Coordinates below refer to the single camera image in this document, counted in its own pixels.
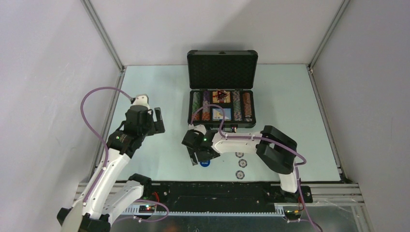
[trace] white wall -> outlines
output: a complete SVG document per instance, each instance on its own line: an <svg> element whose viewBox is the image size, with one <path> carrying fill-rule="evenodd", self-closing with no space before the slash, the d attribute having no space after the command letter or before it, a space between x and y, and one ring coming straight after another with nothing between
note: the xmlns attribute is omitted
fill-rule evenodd
<svg viewBox="0 0 410 232"><path fill-rule="evenodd" d="M351 1L314 75L378 232L409 231L410 3Z"/></svg>
<svg viewBox="0 0 410 232"><path fill-rule="evenodd" d="M2 1L0 44L0 231L59 231L98 144L81 99L118 70L79 0ZM97 131L111 96L86 103Z"/></svg>
<svg viewBox="0 0 410 232"><path fill-rule="evenodd" d="M126 65L186 64L191 49L309 63L342 0L95 0Z"/></svg>

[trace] white poker chip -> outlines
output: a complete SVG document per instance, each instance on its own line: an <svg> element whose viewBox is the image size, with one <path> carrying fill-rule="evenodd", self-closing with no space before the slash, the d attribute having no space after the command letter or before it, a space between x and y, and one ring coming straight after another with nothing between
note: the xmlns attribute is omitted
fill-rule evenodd
<svg viewBox="0 0 410 232"><path fill-rule="evenodd" d="M244 159L240 159L238 163L239 163L239 167L241 168L244 168L248 165L248 162L246 162L246 160Z"/></svg>
<svg viewBox="0 0 410 232"><path fill-rule="evenodd" d="M242 158L244 156L244 153L242 152L235 152L236 157Z"/></svg>
<svg viewBox="0 0 410 232"><path fill-rule="evenodd" d="M237 171L236 172L236 177L240 180L242 180L245 177L245 174L243 173L243 171Z"/></svg>

